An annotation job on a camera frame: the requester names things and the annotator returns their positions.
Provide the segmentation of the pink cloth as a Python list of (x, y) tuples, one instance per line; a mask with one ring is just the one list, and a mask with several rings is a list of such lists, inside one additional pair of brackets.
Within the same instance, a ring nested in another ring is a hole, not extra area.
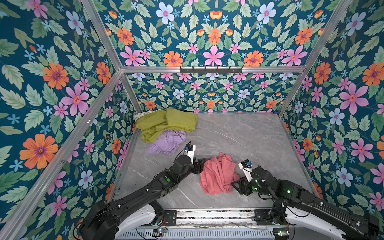
[(231, 194), (232, 183), (240, 179), (235, 172), (236, 166), (232, 158), (223, 153), (207, 160), (200, 174), (200, 185), (204, 193), (207, 195)]

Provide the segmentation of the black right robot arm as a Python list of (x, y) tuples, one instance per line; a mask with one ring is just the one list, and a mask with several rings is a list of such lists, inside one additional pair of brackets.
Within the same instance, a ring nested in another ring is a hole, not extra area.
[(377, 240), (381, 233), (378, 218), (359, 216), (316, 197), (302, 186), (278, 180), (261, 166), (241, 166), (245, 176), (232, 182), (239, 194), (257, 194), (271, 200), (272, 208), (255, 214), (256, 222), (295, 225), (310, 229), (333, 240)]

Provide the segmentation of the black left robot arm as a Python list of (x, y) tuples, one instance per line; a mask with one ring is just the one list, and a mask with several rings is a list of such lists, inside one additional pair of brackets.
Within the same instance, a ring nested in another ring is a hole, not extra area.
[(158, 200), (175, 190), (190, 174), (200, 174), (206, 159), (180, 155), (173, 165), (156, 174), (139, 190), (107, 204), (94, 204), (79, 226), (84, 240), (114, 240), (143, 225), (162, 222), (164, 209)]

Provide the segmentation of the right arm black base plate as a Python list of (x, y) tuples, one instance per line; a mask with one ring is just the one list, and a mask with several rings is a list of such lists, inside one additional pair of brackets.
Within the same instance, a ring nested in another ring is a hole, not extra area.
[(287, 224), (285, 213), (276, 212), (272, 209), (254, 210), (253, 220), (258, 225), (276, 225), (283, 226)]

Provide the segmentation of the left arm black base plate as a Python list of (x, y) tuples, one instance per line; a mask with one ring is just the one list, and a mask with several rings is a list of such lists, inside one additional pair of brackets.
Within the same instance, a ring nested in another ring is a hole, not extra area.
[(156, 213), (155, 218), (151, 222), (151, 225), (156, 227), (175, 226), (177, 216), (178, 216), (178, 211), (176, 210), (165, 210), (165, 211)]

